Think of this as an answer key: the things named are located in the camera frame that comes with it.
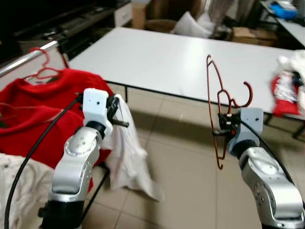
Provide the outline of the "red clothes hanger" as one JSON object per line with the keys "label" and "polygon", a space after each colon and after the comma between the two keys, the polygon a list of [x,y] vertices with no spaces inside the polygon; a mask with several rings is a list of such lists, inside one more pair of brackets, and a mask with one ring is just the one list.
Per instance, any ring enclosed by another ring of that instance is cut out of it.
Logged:
{"label": "red clothes hanger", "polygon": [[56,81],[59,78],[59,73],[61,70],[49,66],[51,57],[44,49],[40,47],[34,47],[30,49],[30,52],[42,52],[44,55],[44,63],[42,63],[42,68],[37,72],[26,76],[24,80],[30,84],[44,84]]}
{"label": "red clothes hanger", "polygon": [[[242,107],[248,107],[253,101],[254,93],[253,93],[253,88],[251,87],[250,83],[244,81],[243,84],[248,89],[248,101],[246,101],[246,103],[243,105],[237,104],[237,101],[234,98],[232,98],[231,95],[229,94],[229,92],[224,88],[222,75],[220,74],[220,71],[219,71],[216,63],[214,62],[214,60],[212,59],[212,56],[210,54],[207,55],[205,63],[206,63],[205,73],[206,73],[206,90],[207,90],[206,94],[207,94],[207,98],[208,98],[208,101],[207,101],[208,113],[209,113],[209,118],[210,118],[211,128],[212,128],[212,140],[213,140],[213,145],[215,147],[216,165],[219,170],[222,170],[223,169],[222,160],[224,160],[226,157],[227,141],[225,142],[225,144],[223,146],[223,150],[220,153],[218,150],[218,143],[216,141],[216,137],[233,135],[233,133],[235,133],[234,128],[231,128],[231,127],[225,128],[225,124],[223,123],[223,120],[225,120],[227,116],[232,115],[231,110],[233,108],[237,109],[237,108],[242,108]],[[212,109],[211,68],[216,72],[217,82],[218,82],[218,85],[220,88],[220,90],[218,92],[216,92],[216,106],[217,106],[217,110],[220,112],[219,126],[215,125],[215,122],[214,122],[215,115],[212,114],[212,112],[214,110]],[[223,104],[221,103],[221,97],[223,94],[226,96],[226,99],[227,99],[226,113],[222,113]]]}

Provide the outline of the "large grey pillow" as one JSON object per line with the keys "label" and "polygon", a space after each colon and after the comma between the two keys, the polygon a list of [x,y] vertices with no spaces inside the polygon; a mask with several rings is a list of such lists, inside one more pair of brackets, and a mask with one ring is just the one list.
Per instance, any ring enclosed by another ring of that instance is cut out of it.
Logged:
{"label": "large grey pillow", "polygon": [[201,39],[208,39],[212,35],[212,32],[198,24],[189,12],[181,16],[170,33]]}

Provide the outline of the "plain cardboard box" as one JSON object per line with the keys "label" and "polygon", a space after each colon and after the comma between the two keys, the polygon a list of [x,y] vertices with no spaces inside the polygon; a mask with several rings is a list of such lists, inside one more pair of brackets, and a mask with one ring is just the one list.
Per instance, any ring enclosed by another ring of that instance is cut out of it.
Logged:
{"label": "plain cardboard box", "polygon": [[146,6],[141,2],[132,2],[132,28],[144,29],[146,22]]}

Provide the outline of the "blue plastic box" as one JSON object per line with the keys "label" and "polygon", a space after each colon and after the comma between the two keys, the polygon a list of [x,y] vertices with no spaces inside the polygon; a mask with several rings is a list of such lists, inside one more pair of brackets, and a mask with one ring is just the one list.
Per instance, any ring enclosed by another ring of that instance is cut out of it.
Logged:
{"label": "blue plastic box", "polygon": [[291,20],[298,15],[298,9],[292,4],[292,0],[272,0],[270,8],[273,13],[284,20]]}

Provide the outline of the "white shirt small logo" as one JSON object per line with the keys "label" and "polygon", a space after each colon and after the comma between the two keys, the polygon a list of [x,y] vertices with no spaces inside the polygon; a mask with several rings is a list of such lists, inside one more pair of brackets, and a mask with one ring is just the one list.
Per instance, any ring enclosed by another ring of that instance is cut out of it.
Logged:
{"label": "white shirt small logo", "polygon": [[165,200],[161,186],[155,182],[148,168],[148,153],[140,144],[131,111],[120,94],[119,109],[114,118],[127,122],[128,127],[114,126],[112,134],[104,139],[102,148],[110,150],[104,160],[110,170],[110,189],[131,189],[142,191],[156,201]]}

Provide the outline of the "small grey pillow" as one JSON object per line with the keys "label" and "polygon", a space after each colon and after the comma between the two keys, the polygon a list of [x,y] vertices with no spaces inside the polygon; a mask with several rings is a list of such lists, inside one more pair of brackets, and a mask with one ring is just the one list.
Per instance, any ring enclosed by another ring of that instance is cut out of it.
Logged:
{"label": "small grey pillow", "polygon": [[211,18],[207,12],[202,13],[196,20],[196,23],[201,28],[213,32],[215,30],[216,24],[211,21]]}

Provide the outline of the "small white desk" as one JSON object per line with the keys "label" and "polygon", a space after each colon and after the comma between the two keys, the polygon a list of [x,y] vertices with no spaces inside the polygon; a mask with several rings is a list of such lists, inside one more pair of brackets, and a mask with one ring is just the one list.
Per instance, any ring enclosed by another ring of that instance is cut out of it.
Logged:
{"label": "small white desk", "polygon": [[275,21],[277,21],[283,28],[292,35],[303,47],[305,47],[305,27],[295,22],[285,21],[282,18],[278,18],[270,8],[273,0],[259,0],[261,6],[265,11],[270,14]]}

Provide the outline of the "white table black frame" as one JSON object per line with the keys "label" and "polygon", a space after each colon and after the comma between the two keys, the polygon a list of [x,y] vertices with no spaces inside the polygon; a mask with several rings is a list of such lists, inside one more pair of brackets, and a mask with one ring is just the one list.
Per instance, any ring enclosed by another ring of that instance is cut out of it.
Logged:
{"label": "white table black frame", "polygon": [[[208,54],[222,75],[224,88],[237,104],[248,101],[248,89],[243,84],[246,81],[254,93],[249,107],[272,113],[277,58],[293,55],[292,50],[114,28],[71,59],[69,66],[98,74],[109,83],[205,102]],[[212,68],[211,82],[212,103],[216,103],[220,88]]]}

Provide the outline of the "dark low tv cabinet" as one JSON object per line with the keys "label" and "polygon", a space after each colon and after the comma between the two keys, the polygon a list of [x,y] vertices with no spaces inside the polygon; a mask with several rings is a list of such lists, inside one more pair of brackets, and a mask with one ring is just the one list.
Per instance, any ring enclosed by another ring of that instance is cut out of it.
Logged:
{"label": "dark low tv cabinet", "polygon": [[70,57],[115,28],[113,14],[131,0],[0,0],[0,46],[22,52],[58,41]]}

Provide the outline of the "printed cardboard box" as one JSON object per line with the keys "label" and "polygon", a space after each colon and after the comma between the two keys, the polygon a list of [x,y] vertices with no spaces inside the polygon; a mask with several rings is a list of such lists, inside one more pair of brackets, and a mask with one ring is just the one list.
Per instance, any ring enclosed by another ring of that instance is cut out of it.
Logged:
{"label": "printed cardboard box", "polygon": [[257,44],[268,47],[274,47],[277,40],[277,35],[273,31],[250,28],[233,28],[231,37],[232,42]]}

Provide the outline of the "white drawer unit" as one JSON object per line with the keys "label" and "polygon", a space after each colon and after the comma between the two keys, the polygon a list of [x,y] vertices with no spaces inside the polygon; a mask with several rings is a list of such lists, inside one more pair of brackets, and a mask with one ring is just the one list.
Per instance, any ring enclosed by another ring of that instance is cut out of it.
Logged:
{"label": "white drawer unit", "polygon": [[116,28],[128,24],[132,20],[132,3],[124,4],[118,7],[113,14],[114,26]]}

